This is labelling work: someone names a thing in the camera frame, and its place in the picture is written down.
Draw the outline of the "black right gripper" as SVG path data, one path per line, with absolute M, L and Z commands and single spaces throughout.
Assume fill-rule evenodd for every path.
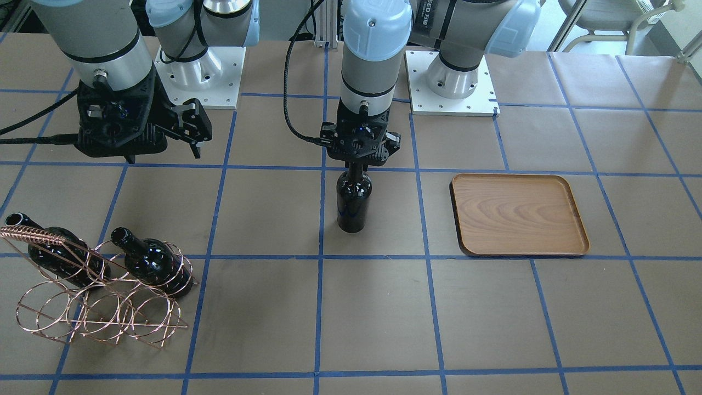
M 133 165 L 137 155 L 166 150 L 167 138 L 186 142 L 201 159 L 203 142 L 213 138 L 212 123 L 200 100 L 174 105 L 157 72 L 151 71 L 134 87 L 115 92 L 106 77 L 95 75 L 97 88 L 80 82 L 80 115 L 74 146 L 89 157 L 123 156 Z

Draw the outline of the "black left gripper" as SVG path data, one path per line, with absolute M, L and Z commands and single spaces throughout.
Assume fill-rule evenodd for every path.
M 381 167 L 400 149 L 401 135 L 389 132 L 389 109 L 378 115 L 358 114 L 338 102 L 337 122 L 324 122 L 319 137 L 330 158 Z

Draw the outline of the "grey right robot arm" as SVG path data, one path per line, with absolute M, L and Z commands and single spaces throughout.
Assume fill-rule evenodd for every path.
M 213 138 L 208 108 L 236 108 L 247 47 L 260 38 L 257 1 L 148 1 L 152 56 L 128 1 L 32 1 L 72 66 L 83 154 L 161 153 L 169 138 L 195 158 Z

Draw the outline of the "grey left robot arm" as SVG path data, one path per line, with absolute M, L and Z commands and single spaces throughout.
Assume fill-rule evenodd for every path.
M 400 67 L 418 79 L 426 111 L 459 114 L 487 53 L 514 58 L 541 15 L 539 1 L 351 1 L 342 28 L 341 97 L 321 144 L 347 167 L 380 167 L 400 148 L 388 131 Z

